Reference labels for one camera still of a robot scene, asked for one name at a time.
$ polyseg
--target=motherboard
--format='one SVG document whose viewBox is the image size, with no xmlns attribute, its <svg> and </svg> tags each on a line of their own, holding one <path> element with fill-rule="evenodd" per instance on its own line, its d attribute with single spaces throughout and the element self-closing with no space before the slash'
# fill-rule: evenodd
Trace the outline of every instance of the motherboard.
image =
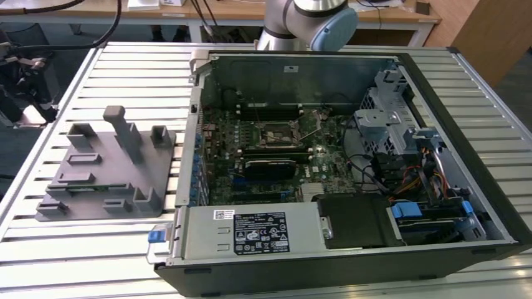
<svg viewBox="0 0 532 299">
<path fill-rule="evenodd" d="M 327 108 L 204 109 L 210 205 L 304 201 L 356 191 L 342 138 L 350 116 Z"/>
</svg>

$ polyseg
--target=power supply label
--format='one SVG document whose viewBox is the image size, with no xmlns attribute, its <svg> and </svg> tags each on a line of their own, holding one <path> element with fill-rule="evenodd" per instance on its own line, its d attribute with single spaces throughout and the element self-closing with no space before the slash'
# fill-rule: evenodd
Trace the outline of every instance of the power supply label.
<svg viewBox="0 0 532 299">
<path fill-rule="evenodd" d="M 234 216 L 238 255 L 276 254 L 291 251 L 284 212 Z"/>
</svg>

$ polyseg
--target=metal rail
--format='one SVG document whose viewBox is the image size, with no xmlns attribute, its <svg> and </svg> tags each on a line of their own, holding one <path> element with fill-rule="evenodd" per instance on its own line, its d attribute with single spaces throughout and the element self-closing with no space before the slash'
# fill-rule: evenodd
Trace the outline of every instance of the metal rail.
<svg viewBox="0 0 532 299">
<path fill-rule="evenodd" d="M 87 56 L 50 126 L 0 205 L 2 298 L 180 298 L 146 261 L 147 233 L 174 218 L 172 194 L 190 105 L 194 49 L 251 49 L 250 45 L 110 43 Z M 478 150 L 522 217 L 532 227 L 531 134 L 462 58 L 447 49 L 348 47 L 348 51 L 410 52 L 450 113 Z M 419 102 L 420 114 L 430 123 Z M 35 208 L 70 144 L 72 123 L 111 130 L 107 105 L 123 105 L 139 130 L 167 125 L 178 131 L 164 214 L 159 218 L 38 222 Z M 480 263 L 447 278 L 376 283 L 234 298 L 514 298 L 532 297 L 532 251 Z"/>
</svg>

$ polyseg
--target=blue tab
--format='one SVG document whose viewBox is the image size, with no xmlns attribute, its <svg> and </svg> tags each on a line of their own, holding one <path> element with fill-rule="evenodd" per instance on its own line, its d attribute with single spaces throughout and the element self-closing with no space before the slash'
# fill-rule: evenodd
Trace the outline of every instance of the blue tab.
<svg viewBox="0 0 532 299">
<path fill-rule="evenodd" d="M 394 214 L 394 217 L 395 217 L 395 218 L 402 218 L 402 217 L 403 217 L 403 213 L 400 212 L 400 209 L 399 209 L 399 206 L 398 206 L 398 205 L 395 205 L 395 206 L 392 207 L 392 214 Z"/>
<path fill-rule="evenodd" d="M 423 216 L 418 203 L 415 202 L 398 202 L 392 207 L 394 217 L 420 217 Z"/>
<path fill-rule="evenodd" d="M 474 214 L 474 206 L 471 205 L 471 202 L 470 202 L 470 201 L 463 201 L 463 208 L 464 208 L 466 213 L 467 213 L 468 215 L 472 215 L 472 214 Z"/>
<path fill-rule="evenodd" d="M 166 240 L 166 231 L 164 230 L 154 230 L 148 233 L 148 243 L 164 243 Z"/>
</svg>

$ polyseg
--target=green circuit board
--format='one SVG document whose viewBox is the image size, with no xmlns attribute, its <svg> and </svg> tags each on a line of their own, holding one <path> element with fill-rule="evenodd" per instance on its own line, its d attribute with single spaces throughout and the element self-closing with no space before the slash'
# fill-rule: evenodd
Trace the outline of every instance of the green circuit board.
<svg viewBox="0 0 532 299">
<path fill-rule="evenodd" d="M 316 113 L 314 109 L 304 109 L 295 124 L 294 121 L 242 121 L 234 112 L 222 110 L 204 112 L 210 205 L 299 202 L 298 190 L 304 183 L 322 183 L 326 193 L 356 191 L 339 143 L 348 116 L 328 117 L 318 124 Z M 290 138 L 288 132 L 298 137 Z M 308 161 L 296 164 L 291 179 L 247 180 L 239 150 L 274 147 L 275 152 L 276 146 L 303 148 Z"/>
</svg>

